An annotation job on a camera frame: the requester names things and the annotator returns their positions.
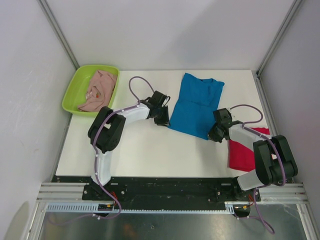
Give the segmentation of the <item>blue t shirt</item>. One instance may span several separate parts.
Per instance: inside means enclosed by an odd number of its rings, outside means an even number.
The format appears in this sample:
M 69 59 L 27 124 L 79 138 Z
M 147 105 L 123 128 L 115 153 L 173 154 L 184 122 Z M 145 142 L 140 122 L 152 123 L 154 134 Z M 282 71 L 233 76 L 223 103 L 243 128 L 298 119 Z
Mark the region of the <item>blue t shirt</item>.
M 200 79 L 185 73 L 168 128 L 207 140 L 215 124 L 213 112 L 218 109 L 224 85 L 213 78 Z

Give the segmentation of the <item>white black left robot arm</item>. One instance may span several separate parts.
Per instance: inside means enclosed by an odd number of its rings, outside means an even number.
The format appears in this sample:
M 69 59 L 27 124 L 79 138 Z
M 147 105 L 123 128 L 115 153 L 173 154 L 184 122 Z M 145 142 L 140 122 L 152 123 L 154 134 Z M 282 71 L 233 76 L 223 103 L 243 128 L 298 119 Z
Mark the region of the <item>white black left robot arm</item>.
M 118 146 L 126 125 L 153 119 L 157 126 L 168 127 L 171 97 L 155 91 L 151 97 L 139 100 L 136 104 L 113 110 L 107 106 L 101 108 L 88 130 L 90 144 L 95 151 L 94 170 L 91 175 L 96 183 L 93 194 L 100 200 L 110 196 L 111 162 L 113 150 Z

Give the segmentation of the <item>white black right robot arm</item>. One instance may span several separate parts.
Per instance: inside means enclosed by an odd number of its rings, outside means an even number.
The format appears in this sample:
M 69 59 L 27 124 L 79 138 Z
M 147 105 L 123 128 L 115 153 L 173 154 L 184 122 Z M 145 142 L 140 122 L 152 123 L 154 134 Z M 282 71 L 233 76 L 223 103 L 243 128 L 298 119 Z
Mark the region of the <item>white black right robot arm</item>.
M 209 140 L 231 140 L 253 152 L 255 169 L 232 180 L 230 194 L 235 200 L 242 201 L 255 188 L 282 187 L 298 174 L 286 137 L 266 135 L 248 127 L 247 122 L 233 120 L 230 108 L 215 110 L 213 116 L 215 123 L 207 134 Z

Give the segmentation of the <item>red t shirt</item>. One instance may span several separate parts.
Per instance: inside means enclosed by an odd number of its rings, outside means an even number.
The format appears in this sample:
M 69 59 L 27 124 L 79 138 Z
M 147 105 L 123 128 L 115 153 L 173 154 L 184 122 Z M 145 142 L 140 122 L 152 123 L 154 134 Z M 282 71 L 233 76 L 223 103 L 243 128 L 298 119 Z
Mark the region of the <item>red t shirt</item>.
M 241 143 L 230 139 L 228 141 L 228 165 L 230 169 L 250 172 L 255 170 L 254 152 Z

